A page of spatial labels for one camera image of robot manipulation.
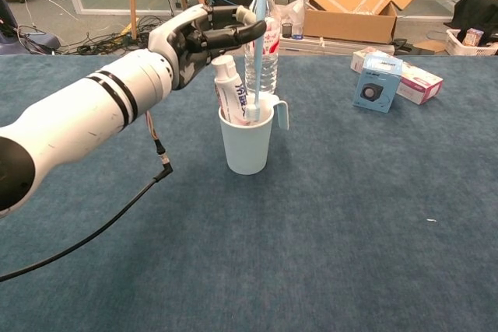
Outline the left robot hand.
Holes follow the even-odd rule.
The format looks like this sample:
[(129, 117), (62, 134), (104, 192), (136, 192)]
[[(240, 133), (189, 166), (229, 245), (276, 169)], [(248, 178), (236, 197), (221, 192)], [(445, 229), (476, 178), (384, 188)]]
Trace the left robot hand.
[(180, 90), (211, 61), (262, 37), (266, 22), (242, 5), (194, 5), (149, 34), (148, 49), (167, 59)]

